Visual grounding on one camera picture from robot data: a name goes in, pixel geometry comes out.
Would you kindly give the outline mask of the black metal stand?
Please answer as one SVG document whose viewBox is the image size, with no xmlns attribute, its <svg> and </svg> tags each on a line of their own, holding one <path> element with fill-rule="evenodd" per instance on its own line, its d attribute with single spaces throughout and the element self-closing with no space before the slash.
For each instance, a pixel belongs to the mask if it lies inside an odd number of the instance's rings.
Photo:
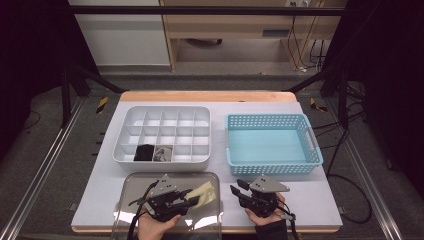
<svg viewBox="0 0 424 240">
<path fill-rule="evenodd" d="M 105 80 L 99 74 L 91 72 L 79 65 L 68 65 L 61 73 L 61 95 L 62 95 L 62 124 L 64 128 L 71 120 L 70 87 L 73 87 L 78 96 L 87 96 L 91 89 L 86 80 L 90 79 L 102 85 L 114 93 L 124 93 L 126 89 L 120 88 Z"/>
<path fill-rule="evenodd" d="M 338 110 L 337 116 L 341 126 L 344 129 L 348 128 L 348 114 L 347 114 L 347 75 L 345 74 L 344 67 L 338 64 L 331 64 L 319 73 L 309 77 L 303 82 L 284 89 L 284 92 L 297 93 L 307 86 L 323 80 L 320 94 L 322 97 L 330 97 L 335 92 L 338 92 Z"/>
</svg>

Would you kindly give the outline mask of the white compartment storage box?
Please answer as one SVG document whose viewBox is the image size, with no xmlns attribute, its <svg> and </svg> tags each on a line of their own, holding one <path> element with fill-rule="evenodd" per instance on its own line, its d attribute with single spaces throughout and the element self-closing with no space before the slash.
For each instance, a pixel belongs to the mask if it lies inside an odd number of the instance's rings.
<svg viewBox="0 0 424 240">
<path fill-rule="evenodd" d="M 172 148 L 170 162 L 135 161 L 138 145 Z M 127 110 L 113 151 L 129 172 L 197 172 L 208 166 L 211 113 L 203 106 L 134 106 Z"/>
</svg>

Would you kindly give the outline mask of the black sock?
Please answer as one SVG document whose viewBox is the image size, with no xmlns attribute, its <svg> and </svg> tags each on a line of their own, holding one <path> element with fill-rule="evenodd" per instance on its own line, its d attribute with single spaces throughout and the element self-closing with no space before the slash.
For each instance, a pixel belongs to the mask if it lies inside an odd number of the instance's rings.
<svg viewBox="0 0 424 240">
<path fill-rule="evenodd" d="M 136 148 L 134 160 L 135 161 L 151 161 L 154 153 L 154 145 L 143 144 L 138 145 Z"/>
</svg>

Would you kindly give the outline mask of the yellow black tape strip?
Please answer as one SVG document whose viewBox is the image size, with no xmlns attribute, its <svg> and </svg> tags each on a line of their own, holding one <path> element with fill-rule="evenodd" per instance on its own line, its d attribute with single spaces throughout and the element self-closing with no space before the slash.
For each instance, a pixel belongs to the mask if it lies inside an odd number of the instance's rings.
<svg viewBox="0 0 424 240">
<path fill-rule="evenodd" d="M 99 102 L 99 104 L 98 104 L 98 107 L 97 107 L 97 109 L 96 109 L 96 114 L 100 114 L 100 113 L 102 113 L 103 112 L 103 110 L 104 110 L 104 108 L 105 108 L 105 105 L 107 104 L 107 102 L 108 102 L 108 97 L 103 97 L 103 98 L 101 98 L 101 100 L 100 100 L 100 102 Z"/>
<path fill-rule="evenodd" d="M 327 107 L 318 106 L 314 98 L 310 98 L 310 107 L 320 112 L 328 112 Z"/>
</svg>

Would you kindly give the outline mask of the grey sock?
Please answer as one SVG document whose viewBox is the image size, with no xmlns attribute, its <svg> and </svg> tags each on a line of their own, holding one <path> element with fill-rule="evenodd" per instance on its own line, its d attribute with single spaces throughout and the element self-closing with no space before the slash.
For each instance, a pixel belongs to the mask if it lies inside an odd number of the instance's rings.
<svg viewBox="0 0 424 240">
<path fill-rule="evenodd" d="M 153 160 L 156 162 L 170 162 L 172 159 L 172 148 L 170 146 L 161 146 L 153 154 Z"/>
</svg>

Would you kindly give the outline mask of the aluminium rail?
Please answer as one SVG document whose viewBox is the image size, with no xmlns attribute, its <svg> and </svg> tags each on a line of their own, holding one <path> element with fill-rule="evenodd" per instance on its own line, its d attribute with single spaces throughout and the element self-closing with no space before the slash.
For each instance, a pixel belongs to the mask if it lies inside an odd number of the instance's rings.
<svg viewBox="0 0 424 240">
<path fill-rule="evenodd" d="M 365 117 L 362 105 L 357 101 L 349 100 L 346 106 L 348 129 L 340 130 L 340 151 L 348 161 L 350 169 L 356 174 L 360 189 L 369 201 L 371 212 L 377 219 L 385 238 L 403 240 L 401 231 L 377 184 L 378 177 L 382 177 L 382 171 L 387 170 L 384 154 L 369 126 L 363 127 L 360 123 L 356 123 L 356 120 Z"/>
<path fill-rule="evenodd" d="M 3 230 L 0 232 L 0 240 L 15 240 L 18 236 L 28 214 L 30 213 L 44 183 L 50 174 L 50 171 L 54 167 L 54 164 L 60 155 L 85 102 L 85 97 L 76 98 L 76 102 L 71 110 L 70 119 L 60 129 L 14 214 Z"/>
</svg>

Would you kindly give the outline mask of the light wooden desk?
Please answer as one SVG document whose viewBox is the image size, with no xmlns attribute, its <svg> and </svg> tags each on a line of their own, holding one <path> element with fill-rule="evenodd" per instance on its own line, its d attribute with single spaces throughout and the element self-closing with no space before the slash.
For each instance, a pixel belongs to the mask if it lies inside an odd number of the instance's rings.
<svg viewBox="0 0 424 240">
<path fill-rule="evenodd" d="M 158 0 L 163 6 L 286 7 L 286 0 Z M 311 0 L 309 7 L 343 8 L 348 0 Z M 164 15 L 162 17 L 172 67 L 182 39 L 278 39 L 293 70 L 307 67 L 304 55 L 311 40 L 330 40 L 338 16 Z"/>
</svg>

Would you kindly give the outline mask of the black curtain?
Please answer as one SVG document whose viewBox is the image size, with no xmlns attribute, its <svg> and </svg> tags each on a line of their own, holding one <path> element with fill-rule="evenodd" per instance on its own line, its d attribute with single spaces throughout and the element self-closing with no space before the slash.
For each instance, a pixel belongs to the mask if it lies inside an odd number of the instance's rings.
<svg viewBox="0 0 424 240">
<path fill-rule="evenodd" d="M 347 0 L 325 68 L 365 86 L 364 108 L 392 163 L 424 199 L 424 0 Z"/>
<path fill-rule="evenodd" d="M 60 85 L 67 62 L 98 69 L 69 0 L 0 0 L 0 160 L 29 117 L 32 99 Z"/>
</svg>

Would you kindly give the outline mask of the white table sheet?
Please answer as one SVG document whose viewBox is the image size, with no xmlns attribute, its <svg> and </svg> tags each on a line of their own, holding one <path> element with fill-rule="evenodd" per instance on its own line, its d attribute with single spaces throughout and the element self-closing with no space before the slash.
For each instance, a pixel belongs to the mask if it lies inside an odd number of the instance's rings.
<svg viewBox="0 0 424 240">
<path fill-rule="evenodd" d="M 109 232 L 113 225 L 114 207 L 121 195 L 124 180 L 129 175 L 113 159 L 113 148 L 119 128 L 130 108 L 140 101 L 121 101 L 107 129 L 99 155 L 87 183 L 82 200 L 72 220 L 76 232 Z M 253 224 L 231 194 L 230 184 L 235 178 L 226 162 L 224 143 L 224 117 L 229 113 L 300 113 L 300 104 L 283 102 L 205 102 L 211 111 L 212 150 L 207 170 L 220 181 L 223 201 L 222 230 L 225 233 L 251 232 Z M 333 194 L 322 167 L 309 175 L 284 176 L 283 183 L 290 191 L 285 194 L 289 208 L 297 216 L 296 228 L 300 232 L 336 232 L 342 226 Z"/>
</svg>

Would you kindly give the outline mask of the pale yellow sock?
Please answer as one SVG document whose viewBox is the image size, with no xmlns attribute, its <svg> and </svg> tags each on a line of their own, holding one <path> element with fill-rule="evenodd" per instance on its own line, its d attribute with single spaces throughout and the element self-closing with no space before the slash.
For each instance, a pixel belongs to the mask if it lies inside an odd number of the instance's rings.
<svg viewBox="0 0 424 240">
<path fill-rule="evenodd" d="M 198 197 L 198 203 L 193 206 L 193 209 L 207 205 L 216 199 L 215 188 L 212 183 L 208 181 L 186 195 L 186 199 L 191 199 L 193 197 Z"/>
</svg>

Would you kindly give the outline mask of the translucent grey box lid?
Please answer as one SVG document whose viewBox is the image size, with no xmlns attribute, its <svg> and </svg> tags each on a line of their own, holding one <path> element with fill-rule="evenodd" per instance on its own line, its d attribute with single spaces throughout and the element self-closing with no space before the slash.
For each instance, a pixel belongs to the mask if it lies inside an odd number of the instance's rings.
<svg viewBox="0 0 424 240">
<path fill-rule="evenodd" d="M 111 240 L 138 240 L 138 218 L 149 215 L 146 210 L 147 191 L 163 173 L 134 173 L 124 181 L 120 200 L 116 207 Z M 168 230 L 161 240 L 221 240 L 221 201 L 218 177 L 209 172 L 167 173 L 179 191 L 196 189 L 210 181 L 215 188 L 216 199 L 207 205 L 188 209 L 176 226 Z"/>
</svg>

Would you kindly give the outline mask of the blue perforated plastic basket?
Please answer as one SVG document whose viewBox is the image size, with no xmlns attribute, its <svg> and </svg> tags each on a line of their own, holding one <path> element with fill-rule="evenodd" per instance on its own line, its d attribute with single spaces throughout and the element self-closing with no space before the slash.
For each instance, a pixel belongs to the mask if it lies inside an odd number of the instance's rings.
<svg viewBox="0 0 424 240">
<path fill-rule="evenodd" d="M 225 132 L 234 176 L 310 174 L 323 163 L 304 114 L 228 114 Z"/>
</svg>

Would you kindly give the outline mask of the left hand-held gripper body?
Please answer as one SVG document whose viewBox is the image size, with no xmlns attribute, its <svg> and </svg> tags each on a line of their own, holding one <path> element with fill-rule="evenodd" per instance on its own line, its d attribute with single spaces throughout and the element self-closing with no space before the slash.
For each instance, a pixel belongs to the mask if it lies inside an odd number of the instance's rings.
<svg viewBox="0 0 424 240">
<path fill-rule="evenodd" d="M 174 180 L 165 174 L 147 191 L 145 207 L 154 220 L 166 222 L 187 214 L 189 201 L 184 197 L 185 192 L 179 191 Z"/>
</svg>

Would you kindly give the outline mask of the person's left hand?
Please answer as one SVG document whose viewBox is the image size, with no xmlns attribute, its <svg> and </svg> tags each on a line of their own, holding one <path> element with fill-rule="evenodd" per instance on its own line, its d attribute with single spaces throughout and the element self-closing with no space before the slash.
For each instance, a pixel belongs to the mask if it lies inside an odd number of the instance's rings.
<svg viewBox="0 0 424 240">
<path fill-rule="evenodd" d="M 140 216 L 138 219 L 138 240 L 161 240 L 163 235 L 176 226 L 181 216 L 177 215 L 166 222 L 153 219 L 150 215 Z"/>
</svg>

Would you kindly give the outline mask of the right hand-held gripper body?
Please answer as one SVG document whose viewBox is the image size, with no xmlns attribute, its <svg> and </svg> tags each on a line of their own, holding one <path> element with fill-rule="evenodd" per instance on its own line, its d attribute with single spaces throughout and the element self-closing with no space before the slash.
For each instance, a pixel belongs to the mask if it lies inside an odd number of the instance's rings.
<svg viewBox="0 0 424 240">
<path fill-rule="evenodd" d="M 269 176 L 261 175 L 249 183 L 252 203 L 244 204 L 244 207 L 254 212 L 258 217 L 269 217 L 278 206 L 279 192 L 289 192 L 290 188 Z"/>
</svg>

